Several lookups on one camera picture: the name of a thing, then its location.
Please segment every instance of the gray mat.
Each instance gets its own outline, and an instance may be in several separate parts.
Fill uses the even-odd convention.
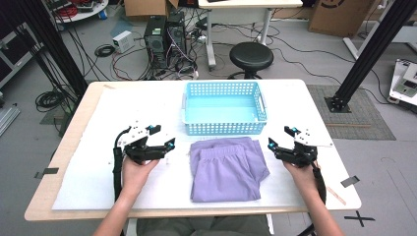
[[[352,113],[331,113],[328,111],[325,97],[334,96],[339,86],[308,85],[307,88],[333,139],[396,140],[364,90],[357,89],[349,101]]]
[[[39,122],[40,125],[61,125],[64,111],[60,106],[48,111]]]

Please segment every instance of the stool seat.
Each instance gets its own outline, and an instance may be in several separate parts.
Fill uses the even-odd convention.
[[[245,71],[245,79],[253,79],[254,76],[259,78],[256,73],[273,62],[272,51],[257,42],[238,43],[230,50],[229,56],[233,64]]]

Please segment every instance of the purple cloth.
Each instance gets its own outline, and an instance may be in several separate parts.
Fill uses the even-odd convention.
[[[269,171],[258,141],[226,138],[191,145],[195,203],[243,202],[261,198],[260,183]]]
[[[190,164],[191,173],[196,175],[197,166],[200,161],[200,152],[202,149],[207,148],[220,148],[226,146],[241,145],[245,149],[246,158],[249,162],[249,168],[258,183],[261,183],[267,176],[269,176],[269,170],[265,163],[264,154],[261,150],[259,141],[253,141],[249,137],[243,138],[224,138],[207,141],[198,141],[191,144],[190,147]]]
[[[261,198],[242,146],[203,149],[194,177],[195,203],[251,201]]]

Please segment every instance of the light blue basket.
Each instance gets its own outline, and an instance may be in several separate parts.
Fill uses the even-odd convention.
[[[190,136],[258,135],[267,124],[256,82],[189,82],[182,112]]]

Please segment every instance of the white tabletop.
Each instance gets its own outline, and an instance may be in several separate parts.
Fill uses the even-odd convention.
[[[91,12],[81,12],[79,10],[79,12],[77,13],[77,15],[75,15],[71,19],[69,19],[69,18],[63,18],[62,21],[61,21],[61,19],[55,19],[55,21],[57,23],[61,23],[61,22],[70,23],[70,22],[80,21],[80,20],[83,20],[85,18],[89,18],[89,17],[92,17],[92,16],[97,16],[97,14],[100,11],[104,10],[107,7],[107,5],[108,5],[108,0],[103,0],[101,3],[99,3],[99,2],[94,3],[94,6],[92,7],[92,11]]]
[[[214,8],[296,8],[303,5],[301,0],[226,0],[208,2],[199,0],[199,6],[203,9]]]
[[[265,97],[268,123],[258,136],[270,175],[261,183],[258,201],[240,203],[196,204],[190,200],[193,178],[189,165],[189,147],[197,140],[218,137],[190,137],[181,118],[181,101],[186,81],[129,82],[124,88],[106,89],[75,151],[53,210],[109,209],[113,205],[112,149],[118,133],[136,119],[147,125],[162,126],[158,136],[149,138],[149,145],[161,145],[176,138],[176,149],[152,171],[133,209],[139,216],[210,215],[253,212],[306,211],[291,176],[268,150],[268,137],[281,147],[293,148],[293,140],[283,132],[284,126],[309,129],[319,147],[319,165],[328,187],[329,209],[359,208],[361,201],[353,186],[340,182],[349,177],[332,143],[326,126],[300,80],[258,81]]]

